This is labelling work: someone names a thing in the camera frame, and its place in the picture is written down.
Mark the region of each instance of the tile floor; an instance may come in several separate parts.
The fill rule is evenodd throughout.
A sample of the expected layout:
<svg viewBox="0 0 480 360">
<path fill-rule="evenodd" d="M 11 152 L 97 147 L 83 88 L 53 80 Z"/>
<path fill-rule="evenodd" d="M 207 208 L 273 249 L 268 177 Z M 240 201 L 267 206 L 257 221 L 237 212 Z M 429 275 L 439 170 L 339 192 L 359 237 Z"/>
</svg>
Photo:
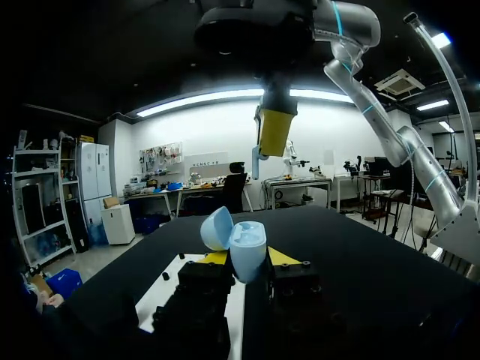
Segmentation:
<svg viewBox="0 0 480 360">
<path fill-rule="evenodd" d="M 69 268 L 79 272 L 83 283 L 85 283 L 142 239 L 142 234 L 136 234 L 135 239 L 132 240 L 130 244 L 93 247 L 85 253 L 78 253 L 77 255 L 73 255 L 70 252 L 67 256 L 44 267 L 43 272 L 49 273 L 49 275 L 55 275 L 61 270 Z"/>
<path fill-rule="evenodd" d="M 430 223 L 431 211 L 423 211 L 421 209 L 415 209 L 414 212 L 414 221 L 427 221 Z M 366 221 L 362 219 L 360 213 L 347 214 L 345 215 L 348 218 L 358 221 L 360 224 L 364 224 L 366 227 L 371 227 L 372 229 L 377 230 L 378 222 L 374 224 L 372 221 Z M 404 206 L 402 214 L 400 216 L 398 224 L 398 232 L 396 239 L 400 241 L 402 233 L 404 232 L 405 227 L 410 222 L 410 214 L 408 214 L 407 206 Z M 383 224 L 385 223 L 385 218 L 381 219 L 380 231 L 383 230 Z M 393 216 L 390 215 L 388 219 L 387 234 L 392 232 L 393 227 Z M 114 246 L 104 246 L 104 247 L 93 247 L 92 249 L 86 251 L 85 253 L 78 253 L 74 256 L 72 253 L 49 264 L 43 268 L 43 272 L 48 272 L 50 275 L 54 275 L 65 268 L 69 268 L 80 273 L 82 281 L 85 283 L 95 274 L 97 274 L 101 269 L 115 260 L 117 257 L 122 255 L 125 251 L 131 249 L 135 244 L 140 242 L 143 239 L 143 235 L 137 234 L 135 239 L 126 245 L 114 245 Z M 422 243 L 422 238 L 414 234 L 415 246 L 418 248 Z M 413 248 L 413 241 L 411 230 L 407 233 L 405 245 Z M 426 249 L 426 253 L 431 255 L 437 249 L 436 246 L 429 244 Z"/>
</svg>

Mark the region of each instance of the person's hand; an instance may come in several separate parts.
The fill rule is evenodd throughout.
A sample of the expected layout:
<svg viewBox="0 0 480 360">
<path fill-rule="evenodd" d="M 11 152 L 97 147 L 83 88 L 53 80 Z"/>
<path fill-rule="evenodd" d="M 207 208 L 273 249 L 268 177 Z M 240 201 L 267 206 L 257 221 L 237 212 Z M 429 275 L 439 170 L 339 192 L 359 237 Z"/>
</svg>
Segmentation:
<svg viewBox="0 0 480 360">
<path fill-rule="evenodd" d="M 62 304 L 63 301 L 63 296 L 60 294 L 55 294 L 46 301 L 46 305 L 53 305 L 55 308 L 57 308 Z"/>
<path fill-rule="evenodd" d="M 38 298 L 40 299 L 40 302 L 42 304 L 48 305 L 49 296 L 45 290 L 40 291 L 40 293 L 38 294 Z"/>
</svg>

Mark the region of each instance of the air vent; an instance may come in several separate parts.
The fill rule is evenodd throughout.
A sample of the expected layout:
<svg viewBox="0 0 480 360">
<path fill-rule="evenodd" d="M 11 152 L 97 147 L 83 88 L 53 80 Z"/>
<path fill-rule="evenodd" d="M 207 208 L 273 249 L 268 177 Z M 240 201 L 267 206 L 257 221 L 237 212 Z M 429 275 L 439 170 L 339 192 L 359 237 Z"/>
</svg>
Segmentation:
<svg viewBox="0 0 480 360">
<path fill-rule="evenodd" d="M 425 89 L 425 86 L 421 82 L 404 69 L 400 69 L 396 73 L 379 81 L 375 86 L 377 91 L 384 91 L 393 95 L 401 95 L 404 92 L 411 92 L 413 89 Z"/>
</svg>

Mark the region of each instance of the black table surface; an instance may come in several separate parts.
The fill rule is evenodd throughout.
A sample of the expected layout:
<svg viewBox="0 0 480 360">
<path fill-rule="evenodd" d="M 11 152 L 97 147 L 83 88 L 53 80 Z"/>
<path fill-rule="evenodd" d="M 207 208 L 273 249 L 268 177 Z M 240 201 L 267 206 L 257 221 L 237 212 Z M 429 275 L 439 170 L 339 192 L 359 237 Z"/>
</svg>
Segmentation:
<svg viewBox="0 0 480 360">
<path fill-rule="evenodd" d="M 183 217 L 146 236 L 82 285 L 65 306 L 90 329 L 114 319 L 127 294 L 137 303 L 176 254 L 209 251 L 200 238 L 205 217 Z M 325 300 L 350 326 L 402 326 L 454 302 L 474 284 L 400 242 L 317 206 L 234 214 L 260 221 L 268 245 L 310 260 L 320 273 Z M 259 331 L 258 285 L 247 286 L 244 359 L 253 359 Z"/>
</svg>

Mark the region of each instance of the black chair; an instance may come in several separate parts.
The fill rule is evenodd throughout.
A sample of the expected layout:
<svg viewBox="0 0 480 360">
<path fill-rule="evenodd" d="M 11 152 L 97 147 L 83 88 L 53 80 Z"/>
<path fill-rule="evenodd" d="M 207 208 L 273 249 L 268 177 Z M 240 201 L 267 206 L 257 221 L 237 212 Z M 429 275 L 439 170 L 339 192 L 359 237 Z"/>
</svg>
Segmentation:
<svg viewBox="0 0 480 360">
<path fill-rule="evenodd" d="M 230 214 L 243 212 L 242 192 L 247 179 L 244 163 L 231 163 L 230 172 L 234 175 L 228 175 L 223 186 L 222 200 Z"/>
</svg>

